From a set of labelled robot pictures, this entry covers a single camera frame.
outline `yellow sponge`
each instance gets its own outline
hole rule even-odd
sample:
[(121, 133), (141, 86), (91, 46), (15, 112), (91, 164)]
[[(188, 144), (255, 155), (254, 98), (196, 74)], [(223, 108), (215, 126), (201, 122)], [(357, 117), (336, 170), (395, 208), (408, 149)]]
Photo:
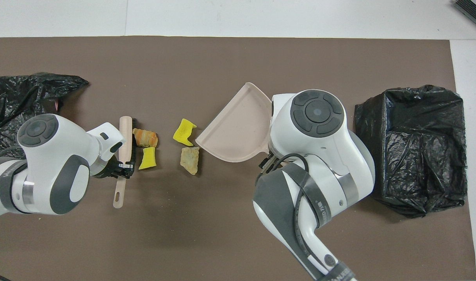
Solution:
[(191, 135), (193, 128), (196, 128), (196, 125), (191, 123), (191, 121), (187, 119), (182, 119), (180, 122), (179, 128), (174, 133), (173, 138), (180, 142), (181, 144), (186, 144), (187, 146), (193, 146), (193, 144), (187, 140), (187, 138)]
[(141, 162), (141, 166), (139, 166), (139, 170), (155, 166), (156, 159), (154, 158), (154, 148), (150, 147), (143, 149), (143, 161)]

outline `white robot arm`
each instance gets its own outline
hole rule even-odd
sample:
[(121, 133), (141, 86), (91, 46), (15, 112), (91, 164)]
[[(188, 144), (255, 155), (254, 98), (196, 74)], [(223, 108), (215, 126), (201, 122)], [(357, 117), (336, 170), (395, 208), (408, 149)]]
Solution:
[[(271, 154), (256, 182), (255, 211), (313, 279), (354, 279), (314, 231), (370, 194), (373, 158), (347, 129), (345, 109), (332, 94), (312, 89), (272, 101)], [(293, 162), (277, 168), (287, 160)]]
[(116, 161), (125, 139), (110, 123), (86, 132), (64, 117), (42, 114), (21, 126), (18, 143), (26, 160), (0, 157), (0, 215), (62, 215), (83, 198), (90, 176), (133, 171), (124, 173)]

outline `black trash bag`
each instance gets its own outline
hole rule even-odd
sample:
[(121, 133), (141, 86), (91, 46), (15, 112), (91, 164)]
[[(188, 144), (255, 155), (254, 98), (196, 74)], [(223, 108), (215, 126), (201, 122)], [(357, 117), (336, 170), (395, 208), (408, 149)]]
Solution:
[(24, 158), (18, 148), (16, 134), (20, 126), (43, 113), (57, 114), (57, 104), (70, 92), (88, 81), (72, 75), (36, 73), (25, 76), (0, 77), (0, 154)]
[(463, 100), (442, 87), (388, 89), (356, 105), (356, 135), (375, 160), (371, 196), (406, 217), (464, 205)]

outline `pink dustpan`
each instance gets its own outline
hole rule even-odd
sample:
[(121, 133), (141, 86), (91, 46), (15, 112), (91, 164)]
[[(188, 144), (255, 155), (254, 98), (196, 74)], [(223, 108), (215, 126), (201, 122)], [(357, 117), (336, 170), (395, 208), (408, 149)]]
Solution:
[(224, 107), (196, 143), (226, 162), (243, 162), (268, 153), (271, 100), (247, 82)]

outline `brown surface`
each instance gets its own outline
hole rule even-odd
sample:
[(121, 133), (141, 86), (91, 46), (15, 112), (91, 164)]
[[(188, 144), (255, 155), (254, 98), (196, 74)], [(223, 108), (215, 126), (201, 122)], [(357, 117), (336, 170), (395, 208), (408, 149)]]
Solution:
[[(263, 155), (230, 164), (201, 151), (191, 176), (172, 140), (180, 120), (198, 135), (247, 81), (268, 96), (325, 89), (351, 119), (356, 103), (387, 88), (455, 89), (448, 41), (0, 39), (0, 75), (38, 71), (91, 82), (62, 111), (84, 129), (131, 115), (156, 131), (158, 166), (134, 174), (119, 210), (109, 178), (91, 180), (67, 215), (0, 217), (0, 274), (14, 281), (309, 280), (253, 210)], [(467, 206), (405, 219), (364, 199), (317, 234), (360, 281), (475, 279)]]

